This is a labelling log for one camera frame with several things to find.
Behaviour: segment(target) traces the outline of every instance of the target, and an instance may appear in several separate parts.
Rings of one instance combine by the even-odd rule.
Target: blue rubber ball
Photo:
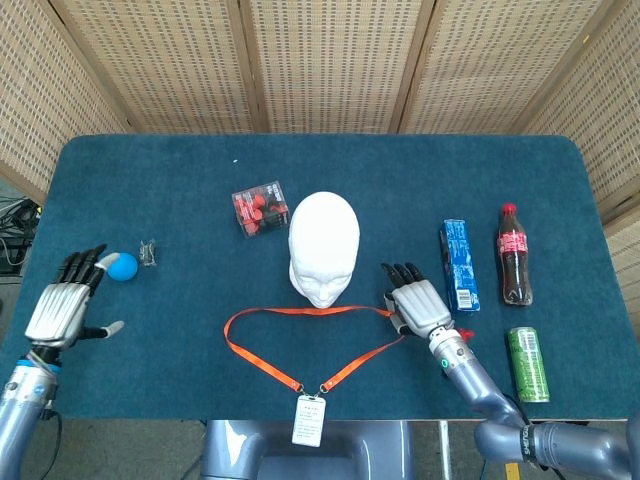
[[[126,282],[136,276],[138,260],[130,253],[120,253],[120,258],[109,267],[107,273],[119,282]]]

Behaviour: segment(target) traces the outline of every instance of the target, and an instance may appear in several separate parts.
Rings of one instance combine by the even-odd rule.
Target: table
[[[25,325],[70,252],[102,242],[158,266],[105,279],[87,325],[126,321],[115,337],[63,354],[56,407],[73,417],[291,420],[296,395],[226,346],[222,326],[252,306],[305,306],[288,280],[287,230],[243,237],[233,192],[279,180],[291,210],[328,190],[353,206],[361,243],[337,305],[382,306],[380,262],[416,263],[444,294],[438,229],[462,218],[481,311],[460,315],[497,385],[513,393],[505,332],[538,330],[551,402],[534,418],[624,418],[640,398],[632,334],[582,157],[563,137],[458,135],[98,135],[63,150],[2,349],[5,378]],[[495,254],[500,207],[527,229],[534,304],[502,304]],[[233,338],[309,388],[394,338],[381,317],[254,315]],[[329,419],[477,418],[409,338],[327,395]]]

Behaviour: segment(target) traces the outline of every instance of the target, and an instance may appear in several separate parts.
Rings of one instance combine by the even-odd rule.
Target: orange lanyard
[[[229,338],[231,324],[236,318],[242,315],[255,313],[255,312],[272,312],[272,313],[281,313],[284,315],[312,315],[314,317],[317,317],[317,316],[324,316],[324,315],[335,315],[338,313],[350,312],[353,310],[372,310],[382,315],[385,318],[389,318],[392,315],[392,313],[387,310],[382,310],[382,309],[373,308],[373,307],[364,307],[359,305],[348,306],[348,307],[331,307],[331,308],[322,308],[322,309],[318,309],[318,308],[247,308],[245,310],[242,310],[236,313],[229,320],[227,320],[227,323],[224,325],[224,338],[227,341],[227,345],[229,345],[229,348],[233,350],[235,353],[237,353],[238,355],[240,355],[242,358],[244,358],[246,361],[255,365],[263,372],[271,375],[273,378],[275,378],[279,382],[284,383],[287,387],[292,389],[294,392],[305,393],[304,385],[301,382],[298,382],[297,380],[291,378],[282,370],[279,370],[278,368],[271,365],[269,362],[251,353],[246,348],[243,348],[240,345],[233,343]],[[401,336],[398,339],[394,340],[393,342],[389,342],[385,345],[382,345],[381,347],[378,347],[374,350],[371,350],[370,352],[365,353],[364,355],[360,355],[358,358],[356,358],[351,363],[349,363],[346,367],[344,367],[342,370],[336,373],[329,380],[327,380],[322,385],[320,385],[320,392],[327,393],[331,389],[337,387],[340,382],[342,382],[345,378],[347,378],[351,373],[356,371],[365,362],[367,362],[368,360],[371,360],[373,357],[375,357],[379,353],[384,352],[387,348],[392,347],[393,345],[401,342],[404,339],[405,337]]]

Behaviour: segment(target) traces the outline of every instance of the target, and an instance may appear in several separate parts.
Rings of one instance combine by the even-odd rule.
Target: white mannequin head
[[[356,265],[360,227],[347,201],[317,192],[296,208],[289,227],[289,278],[316,308],[326,308],[347,288]]]

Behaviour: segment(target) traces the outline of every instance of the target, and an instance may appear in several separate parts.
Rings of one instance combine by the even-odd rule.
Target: coca-cola bottle
[[[507,305],[531,305],[533,293],[529,283],[527,234],[516,218],[516,206],[502,207],[498,234],[498,253],[502,260],[502,296]]]

